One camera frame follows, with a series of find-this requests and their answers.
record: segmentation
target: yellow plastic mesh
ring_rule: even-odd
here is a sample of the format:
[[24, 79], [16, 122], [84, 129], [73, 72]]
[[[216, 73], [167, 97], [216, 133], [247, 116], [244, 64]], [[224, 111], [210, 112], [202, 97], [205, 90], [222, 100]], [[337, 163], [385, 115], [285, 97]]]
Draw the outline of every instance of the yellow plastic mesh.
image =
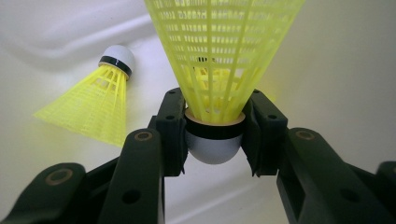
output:
[[145, 0], [199, 120], [241, 113], [304, 0]]
[[102, 64], [34, 116], [72, 132], [122, 147], [125, 140], [126, 75]]

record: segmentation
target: plastic shuttlecock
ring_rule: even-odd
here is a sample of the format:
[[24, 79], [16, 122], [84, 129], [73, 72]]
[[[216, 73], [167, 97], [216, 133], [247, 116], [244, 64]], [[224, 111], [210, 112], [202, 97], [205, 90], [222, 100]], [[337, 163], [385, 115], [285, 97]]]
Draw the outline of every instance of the plastic shuttlecock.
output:
[[122, 147], [126, 136], [126, 80], [134, 55], [124, 46], [107, 48], [99, 67], [35, 117], [72, 132]]
[[[187, 122], [216, 127], [233, 126], [228, 123], [241, 116], [304, 0], [145, 2], [189, 106], [187, 117], [196, 119]], [[186, 129], [197, 138], [206, 132]], [[230, 142], [237, 136], [228, 136]], [[216, 133], [202, 139], [214, 138], [221, 140]], [[194, 155], [196, 141], [187, 143]]]

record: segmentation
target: white background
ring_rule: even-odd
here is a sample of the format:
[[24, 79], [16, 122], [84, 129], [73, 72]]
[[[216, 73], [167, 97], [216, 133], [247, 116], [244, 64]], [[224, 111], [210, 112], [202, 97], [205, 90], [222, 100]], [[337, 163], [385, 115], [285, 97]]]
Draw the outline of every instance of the white background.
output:
[[[290, 127], [321, 133], [349, 163], [375, 172], [396, 160], [396, 2], [307, 0], [258, 89]], [[43, 169], [87, 171], [120, 149], [32, 117], [96, 68], [104, 49], [136, 57], [128, 132], [145, 128], [177, 87], [143, 0], [0, 1], [0, 219]], [[276, 179], [251, 177], [240, 150], [166, 179], [167, 223], [287, 223]]]

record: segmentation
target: black band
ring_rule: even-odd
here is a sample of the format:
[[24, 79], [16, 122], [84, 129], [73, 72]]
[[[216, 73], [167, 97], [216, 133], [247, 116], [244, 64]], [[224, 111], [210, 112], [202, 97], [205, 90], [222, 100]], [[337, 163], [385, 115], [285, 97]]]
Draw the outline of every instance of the black band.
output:
[[131, 68], [129, 68], [128, 65], [126, 65], [125, 63], [123, 63], [122, 61], [120, 61], [116, 58], [113, 58], [110, 56], [103, 56], [100, 59], [99, 63], [109, 63], [111, 65], [114, 65], [114, 66], [118, 67], [120, 70], [122, 70], [124, 73], [126, 73], [126, 75], [128, 75], [128, 77], [130, 77], [132, 74]]
[[224, 140], [235, 138], [244, 131], [244, 121], [230, 126], [211, 126], [194, 122], [187, 116], [184, 116], [184, 118], [186, 119], [186, 130], [189, 133], [206, 139]]

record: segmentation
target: shuttlecock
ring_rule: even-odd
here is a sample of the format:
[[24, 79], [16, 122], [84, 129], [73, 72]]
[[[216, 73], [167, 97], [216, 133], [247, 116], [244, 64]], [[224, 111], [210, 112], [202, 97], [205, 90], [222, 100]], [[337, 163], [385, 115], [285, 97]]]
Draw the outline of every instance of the shuttlecock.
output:
[[189, 107], [190, 153], [223, 163], [240, 147], [242, 109], [304, 0], [145, 2]]
[[122, 147], [126, 136], [126, 81], [133, 70], [132, 52], [124, 46], [111, 46], [96, 70], [34, 116]]

